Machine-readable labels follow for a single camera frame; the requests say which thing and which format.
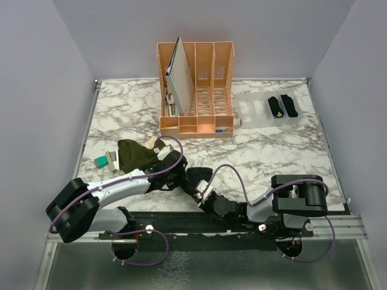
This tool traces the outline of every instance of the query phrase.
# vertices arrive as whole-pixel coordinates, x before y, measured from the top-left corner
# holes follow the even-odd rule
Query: small plastic container
[[[288,116],[281,99],[281,95],[285,94],[293,99],[298,117],[290,118]],[[273,116],[267,101],[270,97],[277,98],[279,106],[284,112],[282,118]],[[234,104],[238,117],[241,119],[241,129],[297,125],[304,116],[297,98],[291,90],[239,94],[235,97]]]

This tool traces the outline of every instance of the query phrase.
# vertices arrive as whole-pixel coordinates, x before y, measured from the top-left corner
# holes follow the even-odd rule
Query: cable
[[[246,203],[247,203],[249,206],[252,207],[253,205],[251,204],[251,202],[249,201],[249,198],[247,197],[246,188],[244,187],[244,183],[243,183],[243,180],[242,180],[241,175],[240,175],[239,172],[235,169],[235,167],[233,167],[233,166],[230,165],[230,164],[222,164],[222,165],[220,165],[217,169],[215,169],[215,171],[213,172],[213,174],[212,174],[212,176],[211,176],[210,181],[209,181],[208,184],[207,184],[207,187],[203,190],[203,192],[200,193],[200,195],[201,195],[201,196],[204,195],[204,193],[205,193],[205,192],[207,191],[207,189],[210,187],[210,185],[211,185],[213,179],[215,178],[215,175],[218,173],[219,169],[222,168],[222,167],[230,167],[230,168],[236,173],[236,175],[237,175],[237,177],[238,177],[238,179],[239,179],[239,181],[240,181],[240,183],[241,183],[241,186],[242,186],[242,189],[243,189],[243,194],[244,194],[244,198],[245,198],[245,200],[246,200]]]
[[[153,177],[153,176],[156,176],[156,175],[160,175],[160,174],[163,174],[163,173],[166,173],[170,170],[172,170],[173,168],[175,168],[181,161],[181,159],[183,159],[183,146],[181,145],[181,143],[179,142],[179,140],[177,140],[175,137],[173,136],[169,136],[169,135],[165,135],[165,136],[160,136],[156,139],[155,141],[155,145],[156,143],[162,139],[162,138],[170,138],[170,139],[173,139],[176,141],[176,143],[179,145],[180,147],[180,156],[179,158],[177,159],[177,161],[171,165],[170,167],[168,167],[167,169],[163,169],[162,171],[159,171],[159,172],[155,172],[155,173],[150,173],[150,174],[145,174],[145,175],[139,175],[139,176],[133,176],[133,177],[127,177],[127,178],[123,178],[123,179],[120,179],[120,180],[115,180],[115,181],[112,181],[112,182],[109,182],[109,183],[106,183],[104,185],[101,185],[101,188],[106,188],[106,187],[109,187],[109,186],[112,186],[112,185],[116,185],[118,183],[121,183],[121,182],[125,182],[125,181],[131,181],[133,179],[140,179],[140,178],[150,178],[150,177]],[[57,234],[58,232],[56,230],[54,230],[54,226],[55,224],[58,222],[58,220],[69,210],[69,208],[71,208],[75,203],[79,202],[82,198],[84,198],[85,196],[89,195],[90,193],[93,193],[93,192],[96,192],[99,188],[98,187],[94,187],[90,190],[87,190],[86,192],[82,193],[81,195],[79,195],[78,197],[76,197],[75,199],[73,199],[63,210],[60,211],[60,213],[58,213],[58,215],[54,218],[54,220],[52,221],[52,223],[50,224],[50,227],[49,227],[49,232],[51,234]]]
[[[223,167],[230,167],[237,175],[240,183],[241,183],[241,186],[242,186],[242,189],[243,189],[243,195],[244,195],[244,198],[246,200],[246,203],[251,206],[251,207],[256,207],[257,205],[259,204],[262,204],[266,199],[268,199],[271,195],[273,195],[274,193],[276,193],[277,191],[281,190],[281,189],[284,189],[286,187],[289,187],[289,186],[292,186],[292,185],[297,185],[297,184],[302,184],[304,182],[312,182],[312,183],[316,183],[316,184],[319,184],[321,185],[322,187],[324,187],[325,189],[325,196],[328,195],[328,192],[329,192],[329,188],[327,186],[326,183],[324,183],[323,181],[321,180],[318,180],[318,179],[313,179],[313,178],[304,178],[304,179],[297,179],[297,180],[294,180],[294,181],[291,181],[291,182],[288,182],[288,183],[285,183],[283,185],[280,185],[276,188],[273,188],[272,190],[270,190],[265,196],[263,196],[260,200],[254,202],[254,203],[251,203],[249,201],[249,198],[247,197],[247,192],[246,192],[246,188],[244,186],[244,183],[243,183],[243,180],[242,180],[242,177],[241,175],[239,174],[239,172],[235,169],[235,167],[233,167],[232,165],[230,164],[222,164],[220,165],[218,168],[215,169],[215,171],[213,172],[213,175],[211,176],[211,179],[210,181],[208,182],[206,188],[203,190],[203,192],[200,193],[201,196],[204,195],[204,193],[207,191],[207,189],[210,187],[213,179],[215,178],[215,175],[218,173],[219,169],[220,168],[223,168]]]
[[[278,250],[282,253],[282,256],[288,260],[292,260],[292,261],[299,262],[299,263],[314,263],[314,262],[318,262],[318,261],[328,257],[332,253],[332,251],[336,245],[336,233],[334,232],[334,228],[333,228],[333,224],[332,224],[331,220],[328,218],[328,216],[325,216],[325,218],[327,219],[329,226],[332,229],[333,238],[332,238],[332,244],[331,244],[329,250],[324,255],[317,257],[315,259],[311,259],[311,260],[302,260],[302,259],[297,259],[297,258],[289,257],[289,256],[285,255],[284,252],[282,252],[281,249],[277,247]]]
[[[122,265],[125,263],[125,264],[128,264],[128,265],[132,265],[132,266],[139,266],[139,267],[152,267],[152,266],[155,266],[155,265],[158,265],[162,262],[164,262],[164,260],[167,258],[168,256],[168,252],[169,252],[169,242],[168,242],[168,239],[166,237],[165,234],[163,234],[161,231],[158,231],[158,230],[137,230],[137,231],[129,231],[129,232],[126,232],[126,233],[109,233],[109,234],[112,234],[112,235],[115,235],[115,236],[125,236],[125,235],[129,235],[129,234],[138,234],[138,233],[145,233],[147,231],[153,231],[155,233],[158,233],[161,237],[163,237],[164,241],[165,241],[165,245],[166,245],[166,248],[165,248],[165,253],[163,255],[163,257],[161,257],[159,260],[157,260],[156,262],[152,262],[152,263],[148,263],[148,264],[142,264],[142,263],[134,263],[134,262],[129,262],[127,260],[120,260],[118,259],[116,256],[115,256],[115,252],[114,252],[114,248],[113,248],[113,245],[111,247],[111,253],[114,257],[113,261],[117,260],[119,262],[122,263]]]

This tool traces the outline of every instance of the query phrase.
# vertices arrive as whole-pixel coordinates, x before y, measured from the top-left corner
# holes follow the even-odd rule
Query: green cloth bag
[[[148,149],[139,145],[134,140],[120,140],[117,142],[119,147],[120,170],[129,173],[140,166],[158,161],[157,154],[153,149]],[[157,147],[159,149],[165,146],[164,142],[159,140]]]

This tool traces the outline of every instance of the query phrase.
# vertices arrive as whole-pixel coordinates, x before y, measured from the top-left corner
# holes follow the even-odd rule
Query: gray wall
[[[311,82],[351,208],[387,289],[387,1],[357,0]]]
[[[32,289],[49,220],[71,178],[93,98],[50,0],[0,1],[0,288]]]
[[[156,77],[156,43],[232,40],[235,77],[311,77],[347,0],[54,0],[98,79]]]

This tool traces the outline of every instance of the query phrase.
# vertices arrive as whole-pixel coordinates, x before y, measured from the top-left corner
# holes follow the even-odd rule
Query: white marble surface
[[[267,190],[273,175],[317,174],[324,178],[330,188],[327,197],[329,210],[344,210],[343,198],[337,188],[306,84],[303,81],[236,80],[232,94],[235,97],[241,92],[281,89],[294,91],[304,112],[300,125],[238,129],[232,138],[182,140],[189,166],[213,169],[224,163],[235,166],[244,180],[250,200]],[[158,80],[103,81],[79,177],[90,182],[117,176],[118,173],[113,175],[107,167],[97,169],[94,159],[104,155],[107,150],[116,150],[118,140],[133,139],[145,144],[151,136],[159,136],[160,103]],[[244,200],[239,181],[229,169],[222,169],[213,185],[219,194],[237,201]],[[132,211],[200,211],[191,197],[180,188],[172,192],[133,196],[111,207],[118,205]]]

